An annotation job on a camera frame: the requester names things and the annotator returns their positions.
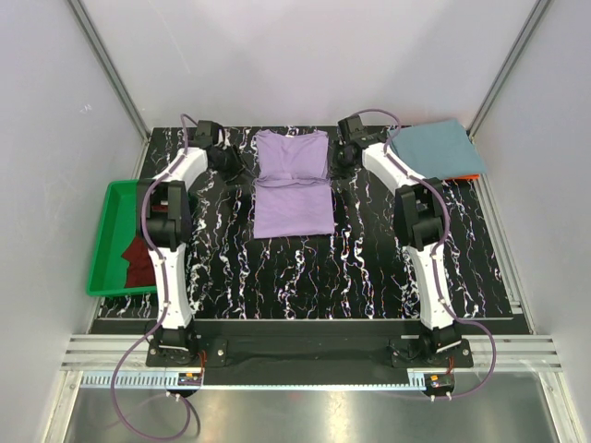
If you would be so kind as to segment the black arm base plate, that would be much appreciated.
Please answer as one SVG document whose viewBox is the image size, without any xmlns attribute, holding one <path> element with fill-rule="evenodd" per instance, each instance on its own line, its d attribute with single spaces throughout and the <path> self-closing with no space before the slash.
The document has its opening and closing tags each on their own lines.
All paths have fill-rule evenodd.
<svg viewBox="0 0 591 443">
<path fill-rule="evenodd" d="M 237 374 L 326 374 L 355 379 L 388 372 L 428 372 L 473 367 L 468 341 L 432 358 L 416 354 L 417 320 L 197 320 L 197 353 L 147 352 L 147 365 L 221 369 Z"/>
</svg>

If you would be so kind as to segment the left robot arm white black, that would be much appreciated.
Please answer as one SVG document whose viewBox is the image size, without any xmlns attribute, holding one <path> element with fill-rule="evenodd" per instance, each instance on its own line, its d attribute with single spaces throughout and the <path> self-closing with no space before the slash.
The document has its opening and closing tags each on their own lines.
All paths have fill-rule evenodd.
<svg viewBox="0 0 591 443">
<path fill-rule="evenodd" d="M 237 149 L 226 145 L 220 124 L 200 120 L 189 134 L 191 120 L 181 115 L 183 147 L 172 161 L 137 185 L 137 233 L 148 249 L 158 297 L 158 317 L 147 338 L 152 353 L 167 353 L 179 365 L 190 365 L 199 356 L 185 274 L 192 235 L 188 190 L 208 171 L 233 180 L 245 170 Z"/>
</svg>

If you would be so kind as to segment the purple t shirt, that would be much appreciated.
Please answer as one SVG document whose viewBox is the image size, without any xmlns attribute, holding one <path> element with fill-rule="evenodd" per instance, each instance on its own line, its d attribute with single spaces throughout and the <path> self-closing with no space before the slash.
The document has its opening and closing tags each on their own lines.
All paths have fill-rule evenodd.
<svg viewBox="0 0 591 443">
<path fill-rule="evenodd" d="M 255 141 L 259 176 L 255 180 L 253 237 L 332 234 L 328 134 L 314 131 L 288 137 L 260 130 Z"/>
</svg>

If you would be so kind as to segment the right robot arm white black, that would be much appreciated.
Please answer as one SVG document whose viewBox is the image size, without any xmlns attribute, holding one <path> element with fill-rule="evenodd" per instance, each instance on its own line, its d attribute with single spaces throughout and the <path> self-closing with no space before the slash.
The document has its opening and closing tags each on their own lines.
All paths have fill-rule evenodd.
<svg viewBox="0 0 591 443">
<path fill-rule="evenodd" d="M 420 356 L 428 365 L 441 365 L 461 343 L 444 271 L 450 216 L 442 181 L 424 177 L 395 154 L 392 141 L 399 129 L 387 138 L 371 134 L 360 113 L 340 120 L 338 128 L 341 140 L 334 148 L 333 164 L 342 169 L 362 167 L 394 194 L 393 229 L 414 268 L 422 325 L 416 354 L 406 359 Z"/>
</svg>

